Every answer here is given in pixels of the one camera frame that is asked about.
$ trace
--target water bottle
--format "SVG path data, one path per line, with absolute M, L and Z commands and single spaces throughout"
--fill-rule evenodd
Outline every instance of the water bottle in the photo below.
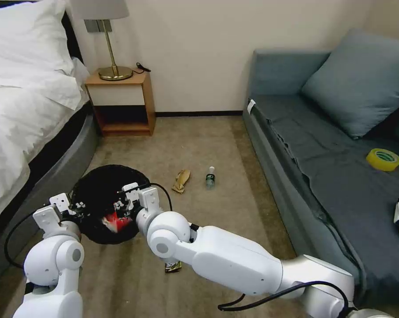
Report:
M 211 189 L 214 187 L 214 184 L 216 183 L 216 176 L 214 175 L 214 167 L 209 168 L 209 173 L 207 174 L 205 178 L 205 184 L 207 186 L 207 189 Z

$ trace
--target wooden nightstand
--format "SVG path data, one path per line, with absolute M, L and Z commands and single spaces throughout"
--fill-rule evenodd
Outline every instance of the wooden nightstand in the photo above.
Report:
M 86 88 L 104 136 L 152 136 L 155 106 L 148 72 L 113 82 L 100 79 L 96 71 Z

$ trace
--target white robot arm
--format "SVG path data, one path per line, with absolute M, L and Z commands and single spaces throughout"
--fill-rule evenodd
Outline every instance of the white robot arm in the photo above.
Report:
M 301 283 L 320 283 L 283 296 L 299 298 L 313 318 L 337 318 L 346 303 L 353 306 L 354 279 L 350 273 L 307 255 L 281 261 L 247 238 L 214 226 L 198 227 L 176 212 L 162 212 L 156 188 L 138 188 L 136 183 L 123 187 L 127 205 L 139 201 L 143 207 L 135 216 L 139 231 L 152 252 L 166 262 L 180 260 L 191 265 L 198 275 L 246 295 L 274 295 Z M 53 197 L 50 202 L 54 204 L 33 215 L 45 235 L 25 260 L 24 271 L 31 288 L 14 318 L 82 317 L 82 299 L 77 292 L 84 259 L 80 233 L 74 223 L 61 222 L 61 212 L 72 212 L 66 195 Z M 253 307 L 230 306 L 235 303 L 219 309 Z M 345 313 L 344 317 L 390 316 L 376 310 L 359 310 Z

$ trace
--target wall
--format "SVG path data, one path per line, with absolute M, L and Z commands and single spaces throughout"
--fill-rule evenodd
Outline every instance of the wall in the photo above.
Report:
M 399 38 L 399 0 L 375 0 L 365 29 L 380 35 Z
M 117 64 L 152 69 L 157 111 L 240 110 L 255 48 L 334 47 L 373 0 L 126 0 L 112 21 Z M 85 64 L 110 64 L 103 34 L 73 19 Z

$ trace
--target beige carpet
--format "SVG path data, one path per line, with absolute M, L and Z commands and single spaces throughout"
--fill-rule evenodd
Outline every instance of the beige carpet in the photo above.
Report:
M 103 139 L 89 169 L 106 164 L 138 169 L 167 189 L 181 169 L 190 169 L 185 193 L 170 192 L 174 210 L 198 225 L 255 240 L 276 257 L 295 257 L 241 117 L 159 118 L 153 137 Z M 216 186 L 206 190 L 211 165 Z M 160 200 L 167 209 L 161 190 Z M 306 317 L 298 303 L 279 299 L 244 312 L 219 312 L 217 304 L 239 294 L 198 277 L 187 265 L 165 274 L 140 234 L 118 246 L 96 245 L 86 237 L 82 243 L 86 259 L 79 291 L 85 318 Z M 9 269 L 0 280 L 0 317 L 12 316 L 23 290 L 22 274 Z

